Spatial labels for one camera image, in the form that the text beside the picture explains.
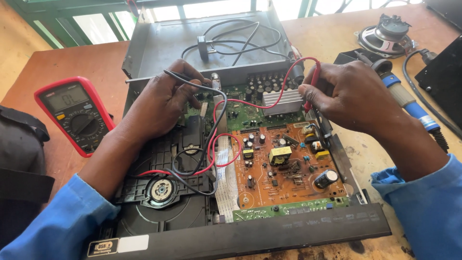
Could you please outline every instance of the circuit board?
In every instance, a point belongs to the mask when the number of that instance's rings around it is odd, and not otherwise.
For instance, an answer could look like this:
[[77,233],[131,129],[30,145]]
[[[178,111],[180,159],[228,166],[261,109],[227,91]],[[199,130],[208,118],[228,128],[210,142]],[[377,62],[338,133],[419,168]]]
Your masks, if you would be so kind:
[[[248,85],[236,85],[230,87],[223,87],[222,89],[229,99],[239,99],[245,101],[245,91],[248,88]],[[207,119],[207,131],[209,131],[213,126],[213,108],[215,106],[213,102],[214,95],[217,94],[213,92],[204,92],[196,94],[196,98],[202,105],[203,103],[207,103],[207,108],[205,111],[205,118]],[[251,101],[249,101],[249,103],[255,105],[262,105],[261,100],[258,100],[256,98],[256,93],[252,94],[252,99]],[[188,106],[184,116],[187,119],[191,115],[199,115],[200,113],[201,109],[195,109],[191,106]],[[240,102],[231,101],[228,102],[228,105],[226,106],[226,114],[224,115],[224,117],[227,120],[229,133],[241,129],[255,127],[250,126],[249,122],[251,120],[255,120],[256,122],[260,123],[258,126],[261,127],[305,121],[305,118],[301,111],[285,115],[265,117],[263,115],[262,109],[255,108],[250,105],[245,105]]]
[[347,197],[337,197],[280,204],[275,206],[264,206],[248,210],[235,210],[232,214],[234,222],[236,222],[258,218],[285,216],[317,210],[328,210],[332,208],[348,206],[350,206],[350,203]]
[[[249,134],[253,134],[255,139],[260,135],[264,135],[266,138],[264,144],[260,144],[257,140],[254,141],[252,159],[245,160],[243,152],[241,152],[234,162],[241,209],[346,195],[345,187],[340,180],[325,189],[320,189],[314,185],[315,178],[325,170],[332,169],[336,172],[337,170],[328,152],[325,152],[327,155],[317,159],[316,154],[308,147],[309,145],[307,147],[300,147],[299,144],[294,145],[296,142],[304,141],[305,135],[302,134],[302,128],[310,123],[315,123],[315,121],[259,127],[254,128],[253,131],[252,129],[243,129],[232,132],[241,142],[244,142],[244,138],[248,139]],[[273,148],[279,145],[278,140],[284,136],[295,141],[289,146],[291,155],[288,164],[285,167],[272,167],[269,155]],[[239,145],[236,141],[232,142],[232,148],[235,155],[239,151]],[[249,161],[252,162],[252,167],[246,167]],[[248,187],[249,175],[253,181],[250,188]]]

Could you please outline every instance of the person's left hand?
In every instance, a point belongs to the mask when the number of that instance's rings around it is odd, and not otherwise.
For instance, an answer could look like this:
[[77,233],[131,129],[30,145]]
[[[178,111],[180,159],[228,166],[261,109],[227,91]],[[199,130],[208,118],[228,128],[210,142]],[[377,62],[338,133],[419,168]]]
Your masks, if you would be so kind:
[[[168,70],[187,75],[197,85],[211,83],[183,59],[176,60]],[[194,97],[196,91],[196,87],[162,72],[149,80],[116,129],[121,130],[126,138],[136,138],[140,142],[162,136],[175,126],[186,101],[194,108],[201,108]]]

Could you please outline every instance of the wooden table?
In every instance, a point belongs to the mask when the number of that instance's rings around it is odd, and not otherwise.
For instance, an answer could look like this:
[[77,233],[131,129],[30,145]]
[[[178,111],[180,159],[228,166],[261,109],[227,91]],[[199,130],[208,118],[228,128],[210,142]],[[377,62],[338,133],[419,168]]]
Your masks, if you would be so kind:
[[[358,48],[355,31],[378,22],[380,15],[401,15],[413,27],[409,36],[420,47],[441,52],[459,32],[438,15],[426,9],[425,4],[390,7],[360,12],[322,15],[282,22],[288,38],[303,55],[313,56],[322,62],[333,62],[339,52]],[[51,135],[45,144],[48,175],[56,179],[52,195],[63,186],[71,176],[78,172],[87,159],[78,155],[69,141],[51,122],[33,99],[33,92],[53,81],[71,76],[83,76],[93,82],[109,113],[114,115],[115,123],[122,118],[127,79],[121,70],[128,42],[117,42],[35,52],[20,76],[1,102],[38,117],[44,122]],[[394,73],[404,79],[401,65],[404,57],[393,60]],[[424,67],[417,56],[409,62],[408,70],[415,75]],[[411,89],[403,83],[408,91]],[[441,123],[442,132],[450,146],[450,152],[462,158],[462,142]],[[374,202],[381,202],[380,196],[370,185],[370,173],[393,166],[393,162],[383,148],[370,136],[352,132],[334,125],[353,165],[359,185],[369,191]],[[393,209],[387,204],[383,210],[393,231],[392,236],[367,239],[358,243],[325,245],[314,248],[288,250],[271,254],[259,254],[232,259],[240,260],[353,260],[353,259],[412,259],[409,245],[403,237],[402,228]]]

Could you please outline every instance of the blue soldering iron handle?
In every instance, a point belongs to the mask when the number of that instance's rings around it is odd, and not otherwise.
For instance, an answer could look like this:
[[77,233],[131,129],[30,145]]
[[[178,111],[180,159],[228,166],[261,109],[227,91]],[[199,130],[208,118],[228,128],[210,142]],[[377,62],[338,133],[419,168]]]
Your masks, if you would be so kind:
[[433,120],[428,113],[415,101],[415,98],[401,85],[399,80],[391,72],[381,76],[385,86],[390,90],[393,98],[398,102],[400,107],[404,108],[409,115],[420,120],[424,125],[425,130],[431,131],[432,129],[440,129],[438,123]]

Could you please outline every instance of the orange circuit board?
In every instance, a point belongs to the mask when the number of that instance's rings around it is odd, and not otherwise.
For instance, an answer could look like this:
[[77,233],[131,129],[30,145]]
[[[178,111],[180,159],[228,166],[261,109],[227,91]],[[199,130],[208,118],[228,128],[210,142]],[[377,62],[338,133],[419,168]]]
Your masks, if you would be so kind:
[[[253,137],[251,147],[243,144],[242,149],[247,150],[241,151],[234,162],[241,209],[346,195],[340,179],[324,189],[314,185],[315,178],[324,171],[329,169],[338,171],[327,150],[321,153],[312,151],[311,143],[300,146],[306,137],[302,133],[302,128],[310,123],[315,121],[232,132],[242,143],[250,142]],[[261,135],[264,136],[264,142],[260,140]],[[238,143],[234,141],[232,147],[235,155],[239,151]],[[275,148],[281,147],[284,147],[284,152],[290,155],[286,156],[284,164],[278,165],[273,162],[274,166],[271,166],[270,158],[278,152]]]

